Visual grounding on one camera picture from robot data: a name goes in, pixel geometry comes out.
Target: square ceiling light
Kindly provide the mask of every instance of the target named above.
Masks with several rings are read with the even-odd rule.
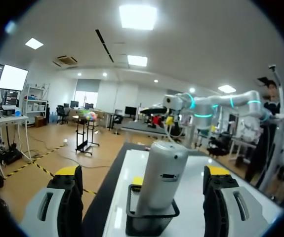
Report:
[[[37,41],[35,38],[31,38],[28,42],[25,43],[26,46],[31,47],[32,49],[38,49],[44,44],[40,41]]]
[[[235,92],[236,90],[234,88],[232,88],[230,85],[223,85],[223,86],[220,86],[218,88],[220,91],[223,91],[225,93],[232,93],[232,92]]]
[[[146,67],[147,65],[147,57],[128,55],[127,61],[129,65],[135,65],[135,66],[141,66],[141,67]]]
[[[123,28],[149,31],[154,28],[157,8],[147,5],[122,5],[119,9]]]

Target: yellow black caution tape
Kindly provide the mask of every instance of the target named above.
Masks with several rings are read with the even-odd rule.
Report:
[[[33,164],[35,164],[37,166],[37,168],[40,168],[41,170],[43,170],[45,173],[49,174],[50,176],[54,177],[54,174],[52,174],[51,172],[49,172],[47,169],[43,168],[42,166],[40,166],[39,164],[37,164],[35,161],[32,162]],[[90,191],[90,190],[87,190],[87,189],[83,189],[83,191],[85,191],[86,193],[89,193],[89,194],[97,194],[96,192],[94,191]]]
[[[36,161],[36,160],[38,160],[38,159],[41,159],[41,158],[43,158],[44,156],[47,156],[48,154],[50,154],[50,153],[52,153],[52,152],[54,152],[54,151],[57,151],[58,149],[62,148],[63,146],[64,146],[64,145],[61,145],[61,146],[59,146],[59,147],[57,147],[57,148],[54,148],[53,150],[51,150],[51,151],[45,153],[44,155],[42,155],[42,156],[40,156],[40,157],[34,159],[32,162],[29,162],[29,163],[25,164],[24,166],[18,168],[17,170],[15,170],[15,171],[13,171],[13,172],[7,174],[5,178],[9,178],[10,176],[14,175],[15,173],[19,172],[20,170],[22,170],[22,169],[24,169],[25,167],[27,167],[27,166],[29,166],[30,164],[32,164],[34,161]]]
[[[47,169],[41,167],[39,164],[36,164],[35,161],[32,162],[33,164],[35,164],[37,166],[37,168],[40,168],[41,170],[43,170],[45,173],[49,174],[50,176],[54,177],[54,175],[49,172]]]
[[[9,178],[11,175],[14,175],[15,173],[19,172],[20,170],[24,169],[25,167],[29,166],[30,164],[32,164],[32,162],[29,162],[29,163],[25,164],[24,166],[18,168],[17,170],[7,174],[5,178]]]

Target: window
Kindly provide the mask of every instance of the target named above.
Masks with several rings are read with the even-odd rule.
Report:
[[[98,99],[98,92],[86,92],[86,91],[76,91],[75,101],[79,102],[79,107],[84,107],[85,103],[93,104],[96,107]]]

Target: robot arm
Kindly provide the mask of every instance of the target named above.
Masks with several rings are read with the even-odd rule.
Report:
[[[218,106],[236,107],[248,106],[248,112],[242,116],[252,116],[266,120],[271,112],[265,109],[257,91],[248,91],[239,95],[193,97],[188,93],[166,95],[163,105],[177,113],[194,115],[194,123],[198,128],[206,129],[211,126],[213,115]]]

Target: person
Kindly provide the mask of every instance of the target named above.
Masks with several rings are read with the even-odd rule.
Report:
[[[280,112],[280,103],[277,85],[273,80],[267,80],[266,86],[268,88],[270,99],[264,104],[264,107],[270,110],[273,115],[278,114]],[[259,142],[250,159],[250,164],[245,174],[245,180],[248,182],[251,182],[254,175],[257,172],[261,172],[264,169],[265,165],[269,164],[275,145],[273,144],[273,141],[277,126],[274,124],[262,124],[261,128],[263,129],[263,132],[259,137]],[[259,188],[264,174],[265,173],[262,172],[261,177],[256,184],[256,187]]]

